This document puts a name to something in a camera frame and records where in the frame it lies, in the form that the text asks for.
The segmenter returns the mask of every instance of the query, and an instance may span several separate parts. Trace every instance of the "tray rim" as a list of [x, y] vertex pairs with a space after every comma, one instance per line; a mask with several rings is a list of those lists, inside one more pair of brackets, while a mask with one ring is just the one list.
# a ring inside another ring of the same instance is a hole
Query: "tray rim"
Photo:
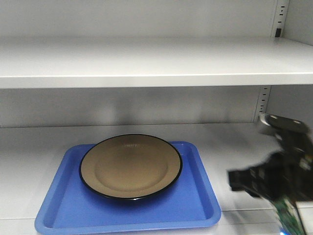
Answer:
[[191, 220], [191, 221], [170, 221], [170, 222], [153, 222], [153, 223], [136, 223], [136, 224], [124, 224], [124, 225], [103, 225], [103, 226], [92, 226], [92, 227], [75, 227], [75, 228], [50, 228], [44, 224], [44, 218], [49, 207], [49, 202], [54, 196], [58, 188], [58, 183], [62, 178], [62, 173], [66, 169], [67, 162], [71, 158], [71, 152], [77, 150], [81, 147], [90, 147], [96, 144], [79, 144], [71, 147], [65, 152], [65, 155], [59, 165], [58, 170], [52, 180], [50, 188], [43, 200], [43, 203], [38, 211], [35, 218], [35, 229], [37, 232], [43, 235], [70, 235], [70, 234], [99, 234], [99, 233], [114, 233], [114, 232], [131, 232], [131, 231], [148, 231], [148, 230], [165, 230], [165, 229], [187, 229], [187, 228], [203, 228], [211, 227], [215, 225], [221, 218], [222, 211], [218, 203], [212, 185], [207, 176], [206, 170], [202, 163], [201, 157], [199, 155], [198, 149], [190, 142], [186, 141], [169, 141], [171, 145], [176, 147], [176, 145], [187, 146], [191, 149], [193, 156], [195, 156], [195, 161], [198, 166], [198, 171], [204, 182], [204, 188], [206, 195], [208, 195], [208, 200], [211, 202], [212, 216], [205, 220]]

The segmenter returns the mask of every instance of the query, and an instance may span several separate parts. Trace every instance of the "lower shelf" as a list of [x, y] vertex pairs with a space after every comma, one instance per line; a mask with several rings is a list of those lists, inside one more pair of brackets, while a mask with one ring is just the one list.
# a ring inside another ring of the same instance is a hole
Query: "lower shelf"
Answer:
[[[0, 233], [36, 234], [34, 218], [67, 149], [130, 133], [193, 143], [222, 208], [221, 220], [208, 229], [138, 234], [277, 234], [266, 200], [232, 192], [228, 186], [228, 169], [257, 164], [279, 149], [274, 139], [258, 134], [252, 123], [2, 128], [0, 185], [6, 190], [0, 194]], [[313, 204], [300, 208], [308, 232], [313, 232]]]

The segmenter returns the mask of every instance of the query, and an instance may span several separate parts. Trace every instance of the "plate center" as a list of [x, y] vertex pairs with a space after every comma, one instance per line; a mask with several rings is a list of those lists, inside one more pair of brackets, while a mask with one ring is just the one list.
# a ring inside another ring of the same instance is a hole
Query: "plate center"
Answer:
[[96, 164], [96, 178], [117, 191], [140, 191], [154, 186], [166, 175], [166, 159], [146, 146], [125, 145], [104, 153]]

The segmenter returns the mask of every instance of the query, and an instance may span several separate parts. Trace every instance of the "upper shelf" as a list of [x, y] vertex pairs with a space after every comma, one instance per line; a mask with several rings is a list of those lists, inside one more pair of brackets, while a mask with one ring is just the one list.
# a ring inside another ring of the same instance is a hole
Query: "upper shelf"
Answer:
[[313, 46], [284, 38], [0, 39], [0, 88], [313, 83]]

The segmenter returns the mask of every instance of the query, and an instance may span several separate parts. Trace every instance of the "green circuit board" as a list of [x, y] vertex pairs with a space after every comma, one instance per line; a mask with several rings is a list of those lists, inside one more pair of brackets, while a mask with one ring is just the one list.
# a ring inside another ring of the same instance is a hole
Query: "green circuit board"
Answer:
[[278, 220], [284, 232], [289, 235], [306, 235], [295, 207], [291, 204], [288, 197], [282, 197], [278, 200], [271, 201], [271, 203], [276, 210]]

